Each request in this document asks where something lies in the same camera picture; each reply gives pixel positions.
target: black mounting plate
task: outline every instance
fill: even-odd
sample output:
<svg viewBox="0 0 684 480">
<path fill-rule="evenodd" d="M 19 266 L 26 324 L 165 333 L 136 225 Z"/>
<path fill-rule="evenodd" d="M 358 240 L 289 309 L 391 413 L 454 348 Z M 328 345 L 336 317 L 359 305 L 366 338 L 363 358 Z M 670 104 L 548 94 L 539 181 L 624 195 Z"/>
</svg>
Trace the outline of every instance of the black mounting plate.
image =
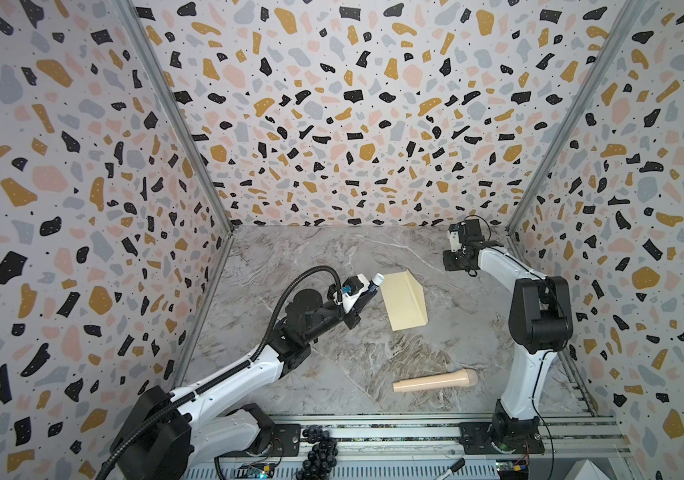
<svg viewBox="0 0 684 480">
<path fill-rule="evenodd" d="M 273 443 L 273 451 L 270 453 L 271 457 L 279 457 L 282 453 L 284 457 L 299 456 L 299 440 L 302 438 L 302 426 L 298 423 L 276 423 L 273 427 L 273 438 L 277 438 L 279 442 Z M 225 453 L 223 457 L 248 457 L 250 455 L 242 450 Z"/>
<path fill-rule="evenodd" d="M 489 426 L 491 422 L 465 422 L 459 424 L 459 444 L 465 449 L 465 455 L 497 455 L 499 451 L 491 446 Z M 509 453 L 523 455 L 526 443 L 529 453 L 545 453 L 545 445 L 541 439 L 534 437 L 515 437 L 506 446 Z"/>
</svg>

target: back wall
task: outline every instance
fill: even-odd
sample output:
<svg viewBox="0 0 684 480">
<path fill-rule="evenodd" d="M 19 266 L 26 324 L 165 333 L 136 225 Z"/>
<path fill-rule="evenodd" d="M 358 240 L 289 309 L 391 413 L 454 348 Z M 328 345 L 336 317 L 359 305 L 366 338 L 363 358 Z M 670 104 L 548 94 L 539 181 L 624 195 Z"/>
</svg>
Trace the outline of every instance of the back wall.
<svg viewBox="0 0 684 480">
<path fill-rule="evenodd" d="M 136 3 L 233 223 L 416 226 L 505 223 L 622 2 L 268 4 Z"/>
</svg>

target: marker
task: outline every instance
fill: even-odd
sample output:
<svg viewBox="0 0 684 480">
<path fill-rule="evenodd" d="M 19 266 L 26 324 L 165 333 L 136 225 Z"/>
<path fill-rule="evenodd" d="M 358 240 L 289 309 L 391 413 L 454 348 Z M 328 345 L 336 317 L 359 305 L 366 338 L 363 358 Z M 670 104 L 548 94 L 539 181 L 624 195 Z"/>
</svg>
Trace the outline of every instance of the marker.
<svg viewBox="0 0 684 480">
<path fill-rule="evenodd" d="M 445 470 L 445 472 L 443 472 L 441 475 L 438 475 L 437 477 L 435 477 L 435 480 L 443 480 L 444 478 L 448 478 L 449 475 L 451 475 L 452 473 L 457 473 L 459 471 L 459 469 L 462 468 L 463 466 L 465 466 L 465 459 L 460 458 L 459 460 L 456 461 L 456 463 L 454 463 L 454 465 L 448 467 Z"/>
</svg>

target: terrazzo pattern wallpaper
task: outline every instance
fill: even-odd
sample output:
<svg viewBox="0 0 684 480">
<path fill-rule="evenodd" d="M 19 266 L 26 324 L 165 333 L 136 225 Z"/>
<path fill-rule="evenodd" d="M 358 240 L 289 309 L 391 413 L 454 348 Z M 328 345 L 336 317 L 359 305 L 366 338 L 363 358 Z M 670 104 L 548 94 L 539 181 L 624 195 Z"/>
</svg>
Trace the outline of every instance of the terrazzo pattern wallpaper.
<svg viewBox="0 0 684 480">
<path fill-rule="evenodd" d="M 624 2 L 136 0 L 234 224 L 514 210 Z"/>
<path fill-rule="evenodd" d="M 92 478 L 221 239 L 108 2 L 0 0 L 0 478 Z"/>
<path fill-rule="evenodd" d="M 598 411 L 684 478 L 684 3 L 648 3 L 515 236 L 572 286 Z"/>
</svg>

